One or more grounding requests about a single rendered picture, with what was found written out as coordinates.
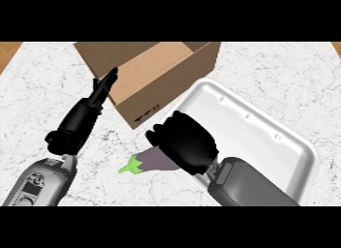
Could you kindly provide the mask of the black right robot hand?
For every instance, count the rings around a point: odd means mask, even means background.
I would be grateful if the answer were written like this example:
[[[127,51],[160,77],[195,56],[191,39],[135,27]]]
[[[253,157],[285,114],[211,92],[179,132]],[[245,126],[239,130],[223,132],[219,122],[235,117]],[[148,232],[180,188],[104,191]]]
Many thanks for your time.
[[[191,175],[207,172],[220,151],[210,132],[186,113],[176,110],[145,136]]]

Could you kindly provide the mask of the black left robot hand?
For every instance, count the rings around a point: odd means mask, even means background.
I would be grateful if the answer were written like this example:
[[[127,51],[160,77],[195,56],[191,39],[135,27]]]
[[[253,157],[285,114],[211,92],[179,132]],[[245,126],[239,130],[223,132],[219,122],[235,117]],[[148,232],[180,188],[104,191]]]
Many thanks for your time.
[[[117,79],[118,68],[114,68],[102,79],[93,79],[90,96],[79,100],[58,130],[48,134],[45,138],[48,150],[55,155],[79,153],[92,133],[98,116],[102,114],[104,103]]]

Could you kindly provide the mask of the purple eggplant with green stem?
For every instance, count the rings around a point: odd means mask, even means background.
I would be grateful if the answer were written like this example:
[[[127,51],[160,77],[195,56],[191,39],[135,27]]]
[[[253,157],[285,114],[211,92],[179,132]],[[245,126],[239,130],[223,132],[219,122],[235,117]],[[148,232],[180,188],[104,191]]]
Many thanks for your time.
[[[127,165],[120,169],[120,173],[130,171],[139,174],[146,171],[176,171],[179,165],[170,159],[158,146],[146,149],[130,156]]]

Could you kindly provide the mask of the white rectangular tray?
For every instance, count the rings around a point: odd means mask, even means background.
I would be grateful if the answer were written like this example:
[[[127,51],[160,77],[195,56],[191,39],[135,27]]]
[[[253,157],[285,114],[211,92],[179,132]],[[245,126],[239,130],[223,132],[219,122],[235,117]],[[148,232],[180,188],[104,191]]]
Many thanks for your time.
[[[186,113],[208,130],[219,157],[244,159],[292,200],[306,205],[319,168],[310,141],[205,77],[192,84],[171,109]]]

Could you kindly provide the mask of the brown cardboard box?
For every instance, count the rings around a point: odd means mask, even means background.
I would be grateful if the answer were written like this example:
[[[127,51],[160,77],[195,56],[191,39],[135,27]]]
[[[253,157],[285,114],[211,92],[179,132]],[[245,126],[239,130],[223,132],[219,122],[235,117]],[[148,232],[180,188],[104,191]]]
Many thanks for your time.
[[[77,42],[98,79],[118,68],[110,100],[136,129],[216,67],[220,42]]]

